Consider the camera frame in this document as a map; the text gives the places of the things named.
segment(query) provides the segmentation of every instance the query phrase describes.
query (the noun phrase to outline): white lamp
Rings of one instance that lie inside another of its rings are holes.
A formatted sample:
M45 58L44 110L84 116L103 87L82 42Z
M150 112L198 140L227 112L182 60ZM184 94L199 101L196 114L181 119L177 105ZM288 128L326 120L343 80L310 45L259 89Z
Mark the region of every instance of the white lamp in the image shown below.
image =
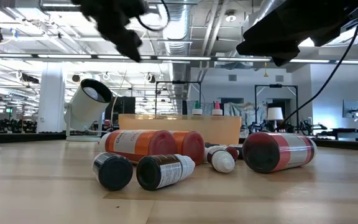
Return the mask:
M70 136L70 128L78 131L88 130L93 121L99 120L101 131L101 115L112 99L111 91L103 83L84 79L68 104L65 114L67 141L99 141L98 136Z
M281 108L269 108L267 110L267 120L274 121L273 128L276 130L277 128L277 120L283 120L283 112Z

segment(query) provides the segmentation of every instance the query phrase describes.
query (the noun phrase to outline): ceiling duct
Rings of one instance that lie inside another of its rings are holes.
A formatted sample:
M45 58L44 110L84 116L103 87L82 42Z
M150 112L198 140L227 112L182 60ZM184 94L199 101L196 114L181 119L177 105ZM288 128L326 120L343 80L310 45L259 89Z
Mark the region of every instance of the ceiling duct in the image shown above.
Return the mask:
M249 28L254 26L257 22L263 19L267 14L271 13L278 6L281 6L286 0L264 0L260 4L259 11L248 15L245 21L242 23L242 34L247 31ZM239 55L237 50L234 49L232 52L225 53L227 57L245 57ZM229 62L216 64L215 68L225 68L227 70L233 69L250 69L254 64L252 62Z
M190 6L182 4L168 4L168 10L171 16L171 22L162 32L164 39L168 40L186 40L190 34ZM163 12L163 6L159 5L160 12ZM189 55L190 44L188 42L166 42L165 50L168 55ZM186 63L172 64L172 80L189 81L190 65ZM172 85L175 98L181 96L181 100L187 94L183 93L183 85Z

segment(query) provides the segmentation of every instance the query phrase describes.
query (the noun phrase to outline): wooden table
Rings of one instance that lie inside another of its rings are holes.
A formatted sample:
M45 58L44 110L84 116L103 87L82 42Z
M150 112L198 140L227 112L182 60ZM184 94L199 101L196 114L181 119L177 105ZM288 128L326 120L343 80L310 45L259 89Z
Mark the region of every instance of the wooden table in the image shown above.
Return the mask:
M304 168L257 174L208 164L176 185L122 191L95 181L91 142L0 144L0 223L358 223L358 151L319 149Z

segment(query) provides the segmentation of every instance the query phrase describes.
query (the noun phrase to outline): table lamp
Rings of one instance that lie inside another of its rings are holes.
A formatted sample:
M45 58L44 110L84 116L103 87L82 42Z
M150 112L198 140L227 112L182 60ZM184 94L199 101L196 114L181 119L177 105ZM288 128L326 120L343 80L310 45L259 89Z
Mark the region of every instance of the table lamp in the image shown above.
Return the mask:
M281 108L269 108L267 110L267 120L274 121L274 131L277 129L277 120L283 120L283 112Z

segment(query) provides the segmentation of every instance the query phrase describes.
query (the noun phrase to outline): ceiling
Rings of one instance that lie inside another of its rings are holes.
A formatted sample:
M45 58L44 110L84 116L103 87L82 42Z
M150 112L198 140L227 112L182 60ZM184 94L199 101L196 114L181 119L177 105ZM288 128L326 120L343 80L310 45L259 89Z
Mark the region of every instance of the ceiling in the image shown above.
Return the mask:
M16 0L16 7L0 7L0 27L4 40L0 43L0 53L26 53L26 54L118 54L114 48L114 44L105 41L100 37L98 31L94 28L95 24L87 21L80 12L75 11L57 11L54 7L48 7L47 10L40 10L34 2L37 1L21 1ZM70 3L69 1L42 1L45 3ZM190 36L181 40L190 45L190 55L203 55L203 41L207 33L208 21L214 19L216 25L222 5L218 6L217 14L214 18L211 16L213 8L212 0L189 0L180 1L189 4L190 9ZM235 49L236 45L242 39L242 24L246 15L252 14L259 10L261 0L249 1L229 1L226 10L234 10L236 20L227 22L222 20L217 39L211 47L211 55L216 53L228 53ZM143 17L144 21L151 21L155 25L155 17ZM146 31L135 19L127 26L128 29L134 29L142 38L143 44L139 48L141 55L166 55L165 43L167 39L161 32ZM331 42L330 47L301 47L301 53L298 58L324 58L336 59L344 51L344 44L351 38L352 31L345 33L340 38ZM358 59L358 46L353 47L348 58ZM5 89L12 89L23 92L29 96L39 98L39 85L24 83L20 80L20 74L25 73L33 76L42 82L41 76L45 62L28 60L6 60L0 58L0 86ZM192 67L198 67L198 63L192 63ZM79 75L82 78L97 78L110 87L114 94L122 96L138 96L150 97L150 105L139 107L144 108L147 112L153 112L152 104L155 85L147 81L147 75L154 75L156 80L172 80L172 64L171 63L119 63L119 62L63 62L64 71L67 72L67 91L66 99L74 94L78 83L71 80L73 75ZM264 63L253 63L252 68L264 68ZM269 63L268 68L276 68L274 64ZM287 72L292 72L297 66L286 65L284 68ZM213 71L215 68L209 68L208 74L218 74ZM206 82L214 82L214 76L210 75L210 80ZM121 85L126 90L118 91ZM170 85L165 86L167 91L162 91L161 97L168 100L172 98L173 88ZM172 102L169 108L176 108ZM171 112L170 109L162 110L161 113Z

